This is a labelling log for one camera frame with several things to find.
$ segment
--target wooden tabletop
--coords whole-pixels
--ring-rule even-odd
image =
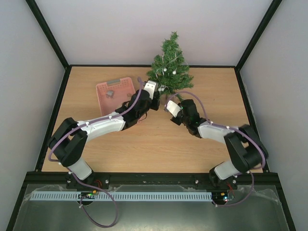
[[[68,117],[89,120],[101,116],[96,85],[112,79],[131,77],[135,90],[137,77],[147,80],[147,67],[73,67],[66,86],[55,129]],[[233,68],[191,68],[194,88],[209,118],[215,123],[241,126],[248,119]],[[199,139],[184,125],[170,121],[171,114],[150,110],[141,123],[91,140],[82,157],[98,172],[199,173],[229,159],[225,144]],[[197,109],[202,115],[197,101]],[[45,158],[42,171],[67,171]]]

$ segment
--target gray wall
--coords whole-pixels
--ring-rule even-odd
[[[178,31],[189,64],[236,65],[271,0],[37,0],[70,64],[150,64]]]
[[[34,170],[64,69],[24,0],[0,7],[0,230]]]
[[[297,230],[308,230],[308,2],[285,0],[242,69]]]

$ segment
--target purple cable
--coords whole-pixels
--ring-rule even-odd
[[[187,93],[189,95],[192,95],[193,97],[196,98],[196,100],[200,103],[201,107],[202,107],[202,110],[203,110],[203,113],[204,113],[204,116],[205,116],[205,119],[207,120],[207,122],[211,122],[208,117],[207,117],[207,114],[205,112],[205,108],[203,106],[203,103],[201,102],[201,100],[198,98],[198,96],[196,96],[195,94],[191,93],[191,92],[188,92],[188,91],[179,91],[177,93],[174,93],[173,95],[169,96],[169,98],[167,99],[167,102],[165,104],[165,109],[167,108],[167,104],[168,102],[174,97],[176,96],[177,94],[181,94],[181,93]],[[264,168],[265,166],[265,156],[262,152],[262,150],[259,148],[259,146],[249,137],[247,136],[245,133],[239,131],[237,128],[232,128],[232,127],[227,127],[227,126],[224,126],[224,125],[220,125],[220,124],[214,124],[214,123],[211,123],[213,126],[217,127],[217,128],[227,128],[227,129],[230,129],[230,130],[233,130],[239,134],[241,134],[243,137],[245,137],[247,140],[249,140],[254,146],[255,148],[259,151],[260,155],[261,155],[261,158],[262,158],[262,164],[261,164],[261,167],[254,167],[252,169],[259,169],[259,168]]]
[[[252,191],[254,190],[254,185],[255,185],[255,178],[254,178],[254,175],[252,174],[251,171],[250,171],[249,173],[250,173],[250,175],[251,175],[251,180],[252,180],[251,188],[250,188],[250,190],[249,190],[249,193],[243,198],[243,200],[238,201],[238,202],[236,202],[236,203],[234,203],[234,204],[230,204],[230,205],[217,205],[214,201],[212,201],[213,204],[214,204],[215,206],[217,206],[217,207],[221,207],[221,208],[222,208],[222,207],[231,207],[231,206],[239,205],[239,204],[241,204],[242,202],[244,202],[244,201],[250,196],[250,194],[252,193]]]
[[[139,91],[138,91],[138,94],[137,94],[137,97],[136,97],[134,103],[133,103],[126,111],[124,111],[124,112],[122,112],[122,113],[120,113],[120,114],[118,114],[118,115],[116,115],[116,116],[111,117],[112,119],[117,118],[117,117],[120,117],[120,116],[126,114],[127,112],[129,112],[129,111],[136,105],[137,100],[138,100],[139,97],[140,97],[142,87],[143,87],[143,82],[142,82],[142,80],[141,80],[140,77],[138,77],[138,81],[139,81],[139,83],[140,83],[140,87],[139,87]],[[100,118],[97,118],[97,119],[91,121],[91,123],[96,123],[96,122],[103,121],[103,120],[107,120],[107,119],[109,119],[108,116],[107,116],[107,117],[100,117]],[[56,150],[56,148],[60,145],[60,143],[62,143],[70,134],[72,134],[73,132],[77,131],[77,130],[80,129],[80,128],[83,128],[83,127],[86,126],[86,125],[87,125],[87,124],[82,124],[82,125],[80,125],[80,126],[74,128],[74,129],[72,129],[71,131],[69,131],[68,133],[66,133],[61,139],[59,139],[59,141],[58,141],[58,142],[54,145],[54,147],[51,149],[51,151],[50,151],[50,153],[49,153],[49,155],[48,155],[48,160],[49,160],[49,161],[52,161],[52,162],[59,162],[59,160],[54,160],[54,159],[51,158],[51,155],[53,154],[54,150]]]
[[[107,194],[107,195],[110,197],[110,199],[113,201],[113,203],[115,204],[115,208],[116,208],[116,209],[115,209],[115,213],[116,213],[116,214],[115,214],[115,219],[114,219],[114,221],[113,221],[110,225],[101,225],[100,223],[97,223],[95,220],[93,220],[93,219],[90,217],[90,215],[88,214],[88,212],[86,211],[86,209],[84,208],[84,206],[83,206],[83,204],[82,204],[82,200],[85,198],[85,196],[81,197],[79,204],[80,204],[82,210],[86,213],[88,219],[89,219],[94,225],[96,225],[96,226],[98,226],[98,227],[100,227],[100,228],[110,228],[110,227],[114,226],[114,225],[116,224],[116,222],[117,222],[117,218],[118,218],[118,215],[119,215],[119,209],[118,209],[118,207],[117,207],[117,204],[116,204],[115,199],[113,198],[113,196],[112,196],[109,192],[107,192],[106,190],[104,190],[104,189],[101,189],[101,188],[98,188],[98,187],[95,187],[95,186],[92,186],[92,185],[85,184],[85,183],[81,182],[81,181],[78,179],[78,177],[77,177],[74,173],[72,173],[72,175],[73,175],[73,177],[75,178],[75,180],[76,180],[79,184],[81,184],[81,185],[83,185],[83,186],[86,186],[86,187],[89,187],[89,188],[93,188],[93,189],[99,190],[99,191],[101,191],[101,192]]]

